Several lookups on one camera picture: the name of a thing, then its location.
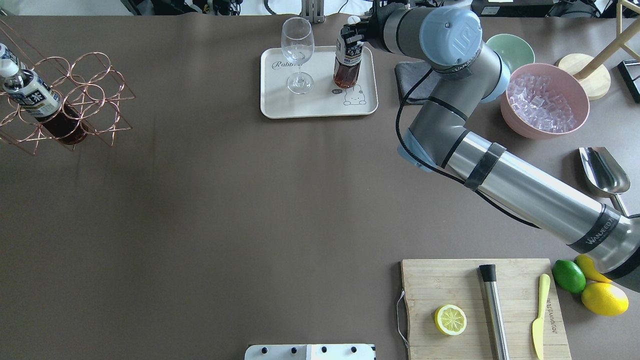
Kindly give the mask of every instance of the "lemon slice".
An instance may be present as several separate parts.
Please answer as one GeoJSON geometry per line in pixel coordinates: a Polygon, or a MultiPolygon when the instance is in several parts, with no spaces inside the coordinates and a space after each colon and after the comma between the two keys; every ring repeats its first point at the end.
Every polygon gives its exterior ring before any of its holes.
{"type": "Polygon", "coordinates": [[[446,335],[460,335],[467,328],[467,316],[458,306],[447,304],[436,310],[436,327],[446,335]]]}

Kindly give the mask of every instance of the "cable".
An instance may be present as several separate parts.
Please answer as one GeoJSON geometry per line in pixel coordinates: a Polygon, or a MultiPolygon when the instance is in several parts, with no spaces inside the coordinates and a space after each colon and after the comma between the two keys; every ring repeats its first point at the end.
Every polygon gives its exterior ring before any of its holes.
{"type": "Polygon", "coordinates": [[[264,0],[262,3],[264,4],[264,8],[267,9],[271,15],[277,15],[277,13],[269,7],[269,0],[264,0]]]}
{"type": "MultiPolygon", "coordinates": [[[[420,159],[416,154],[414,154],[411,150],[409,150],[409,148],[406,146],[404,139],[402,137],[402,134],[400,133],[400,117],[402,115],[402,110],[404,108],[404,105],[406,104],[407,99],[409,99],[409,96],[411,96],[411,94],[413,93],[413,91],[418,88],[418,86],[420,86],[420,84],[422,84],[422,82],[424,82],[425,80],[427,80],[427,78],[429,77],[429,75],[431,75],[431,73],[433,72],[433,68],[429,69],[429,71],[426,72],[426,74],[424,76],[422,76],[420,78],[420,80],[418,80],[418,82],[416,84],[414,84],[409,91],[407,91],[407,93],[404,95],[402,101],[400,102],[400,107],[398,107],[398,112],[397,112],[397,116],[396,116],[396,135],[398,137],[398,140],[400,141],[400,144],[402,145],[404,151],[407,152],[407,154],[409,154],[409,156],[411,156],[415,161],[417,161],[420,165],[422,165],[423,167],[428,168],[429,170],[435,172],[436,174],[440,174],[442,176],[448,177],[449,179],[452,179],[454,181],[456,181],[459,184],[464,184],[464,180],[455,177],[447,172],[444,172],[442,170],[440,170],[439,168],[435,168],[429,164],[427,164],[426,162],[424,162],[422,159],[420,159]]],[[[539,229],[540,227],[538,227],[536,224],[532,223],[532,222],[528,222],[508,211],[506,211],[504,208],[502,208],[501,206],[499,206],[495,201],[489,199],[485,194],[479,192],[478,190],[474,191],[474,193],[478,194],[478,196],[480,196],[480,198],[482,198],[484,201],[488,202],[489,204],[491,204],[491,206],[493,206],[494,208],[496,208],[497,210],[499,210],[501,213],[507,215],[508,217],[512,218],[513,220],[516,220],[517,222],[520,222],[521,224],[525,224],[531,227],[535,227],[537,229],[539,229]]]]}
{"type": "Polygon", "coordinates": [[[348,3],[349,3],[349,0],[345,1],[344,4],[342,4],[342,6],[340,6],[340,9],[338,9],[338,12],[341,12],[342,8],[345,7],[348,3]]]}

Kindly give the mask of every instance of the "wire wine rack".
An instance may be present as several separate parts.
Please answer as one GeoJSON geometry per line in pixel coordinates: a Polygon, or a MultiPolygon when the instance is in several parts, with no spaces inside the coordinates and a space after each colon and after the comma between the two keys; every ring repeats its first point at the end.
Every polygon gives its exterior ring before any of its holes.
{"type": "MultiPolygon", "coordinates": [[[[73,62],[60,56],[46,57],[2,20],[0,31],[5,36],[0,41],[27,69],[35,71],[49,84],[63,104],[71,105],[77,112],[77,115],[68,114],[65,106],[59,110],[67,118],[77,120],[73,131],[81,126],[87,138],[93,135],[112,147],[117,132],[132,129],[120,111],[120,103],[135,99],[136,95],[123,75],[111,64],[109,56],[92,52],[73,62]]],[[[42,123],[12,102],[1,88],[0,119],[0,142],[14,145],[28,154],[35,155],[41,141],[54,141],[69,151],[76,148],[76,145],[64,145],[56,141],[66,135],[55,137],[50,134],[42,123]]]]}

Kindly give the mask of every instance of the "black tape band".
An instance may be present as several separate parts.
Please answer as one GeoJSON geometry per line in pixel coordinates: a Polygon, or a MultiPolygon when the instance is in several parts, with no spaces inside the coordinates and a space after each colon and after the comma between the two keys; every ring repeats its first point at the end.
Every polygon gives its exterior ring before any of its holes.
{"type": "Polygon", "coordinates": [[[569,247],[584,254],[600,245],[616,228],[620,221],[620,214],[613,211],[609,206],[602,204],[602,211],[593,227],[587,233],[569,247]]]}
{"type": "Polygon", "coordinates": [[[400,18],[400,21],[398,21],[398,26],[396,28],[396,46],[398,46],[398,50],[400,50],[401,53],[404,54],[404,51],[402,51],[402,47],[400,47],[400,25],[402,24],[402,21],[404,20],[404,17],[407,16],[410,13],[410,11],[405,12],[402,17],[400,18]]]}
{"type": "Polygon", "coordinates": [[[465,186],[476,191],[478,186],[482,185],[491,170],[493,170],[495,164],[498,163],[498,159],[500,159],[505,151],[506,148],[504,146],[495,142],[491,144],[476,164],[476,167],[471,171],[471,174],[469,174],[469,177],[465,181],[465,186]]]}
{"type": "Polygon", "coordinates": [[[619,279],[631,274],[638,266],[640,266],[640,248],[638,248],[622,265],[602,275],[609,279],[619,279]]]}
{"type": "Polygon", "coordinates": [[[447,156],[444,157],[444,160],[442,160],[442,164],[440,164],[441,168],[445,168],[449,162],[449,159],[451,159],[451,156],[453,155],[454,152],[456,152],[456,149],[458,148],[458,146],[460,145],[460,143],[462,142],[462,140],[465,139],[465,136],[469,134],[469,130],[465,129],[462,134],[460,134],[460,136],[458,136],[458,139],[456,140],[456,142],[453,144],[453,146],[451,147],[451,149],[449,149],[449,152],[447,153],[447,156]]]}
{"type": "Polygon", "coordinates": [[[429,101],[431,101],[431,102],[433,102],[435,104],[438,104],[438,105],[442,106],[443,108],[451,111],[452,113],[454,113],[457,116],[459,116],[465,122],[468,120],[468,117],[465,115],[465,113],[463,113],[459,109],[455,108],[453,105],[449,104],[446,101],[442,101],[442,100],[438,99],[437,97],[433,97],[433,96],[429,96],[427,98],[427,100],[429,100],[429,101]]]}

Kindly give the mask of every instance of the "metal handle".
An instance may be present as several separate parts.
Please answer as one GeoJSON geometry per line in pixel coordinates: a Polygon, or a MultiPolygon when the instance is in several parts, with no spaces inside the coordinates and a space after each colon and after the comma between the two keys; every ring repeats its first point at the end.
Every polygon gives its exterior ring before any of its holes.
{"type": "Polygon", "coordinates": [[[400,334],[402,341],[404,341],[404,347],[409,348],[409,341],[406,339],[406,337],[400,330],[400,310],[399,309],[400,309],[400,301],[402,301],[402,299],[404,299],[404,290],[400,293],[400,298],[396,302],[396,324],[398,326],[398,334],[400,334]]]}
{"type": "Polygon", "coordinates": [[[627,210],[627,207],[622,202],[622,197],[620,196],[620,194],[615,193],[615,194],[611,195],[611,203],[613,204],[613,207],[616,210],[618,210],[619,212],[622,213],[622,215],[625,215],[626,217],[629,217],[629,210],[627,210]]]}

